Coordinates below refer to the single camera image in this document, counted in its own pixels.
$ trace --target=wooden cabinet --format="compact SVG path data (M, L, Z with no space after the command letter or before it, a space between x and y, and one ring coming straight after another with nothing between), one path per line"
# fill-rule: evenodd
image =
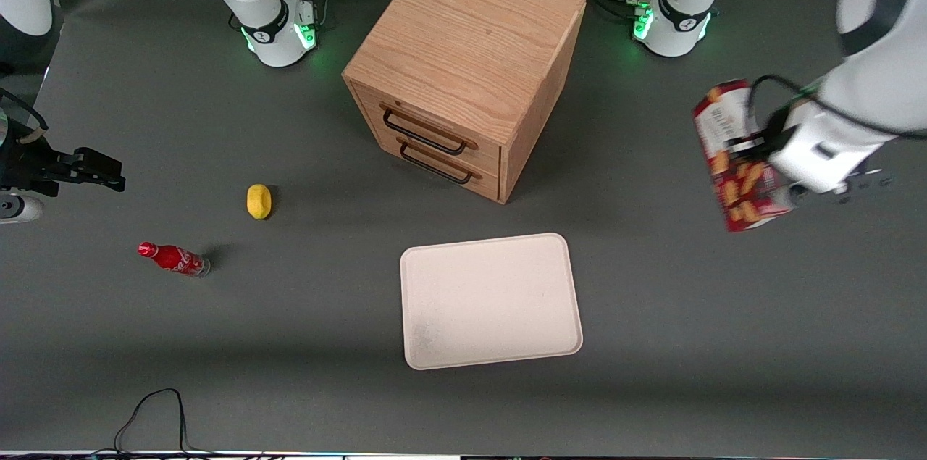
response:
M585 0L393 0L342 76L382 149L507 202Z

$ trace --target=drawer handle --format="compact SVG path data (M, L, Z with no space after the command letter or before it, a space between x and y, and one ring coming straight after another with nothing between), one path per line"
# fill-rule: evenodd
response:
M466 176L464 176L463 178L455 178L454 176L451 176L449 173L444 172L444 170L436 169L436 167L432 167L431 165L428 165L426 162L420 159L415 159L414 157L409 156L407 153L405 153L405 149L408 149L408 143L403 143L403 146L400 147L400 156L402 156L403 159L405 159L406 161L412 163L413 165L417 167L421 167L422 169L429 170L430 172L436 173L437 175L441 176L442 178L446 180L449 180L452 183L457 183L457 185L466 185L467 183L470 183L470 178L473 177L473 172L467 172Z
M390 116L392 116L392 114L393 114L393 111L387 108L387 112L383 114L383 122L387 124L387 127L390 127L390 129L396 130L397 133L403 133L417 142L421 142L421 143L426 144L427 146L430 146L431 149L440 150L444 154L448 154L451 156L460 156L461 152L464 152L464 149L466 149L466 142L461 142L461 145L459 147L457 147L456 149L451 149L450 147L444 146L441 143L433 142L426 137L413 133L413 131L409 129L405 129L404 127L400 127L395 123L391 123Z

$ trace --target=lemon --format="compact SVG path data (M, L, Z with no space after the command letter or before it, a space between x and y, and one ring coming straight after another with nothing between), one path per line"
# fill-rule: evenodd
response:
M248 213L254 219L271 215L271 191L264 185L248 187Z

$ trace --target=coca-cola bottle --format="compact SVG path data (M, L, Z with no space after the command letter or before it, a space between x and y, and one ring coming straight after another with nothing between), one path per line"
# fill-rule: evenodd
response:
M182 273L192 277L202 277L209 273L209 259L196 255L179 246L162 245L145 242L138 246L138 255L146 256L169 272Z

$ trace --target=plastic tray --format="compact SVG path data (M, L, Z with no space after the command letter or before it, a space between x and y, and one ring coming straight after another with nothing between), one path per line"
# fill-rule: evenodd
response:
M575 354L582 327L558 233L409 248L405 358L418 370Z

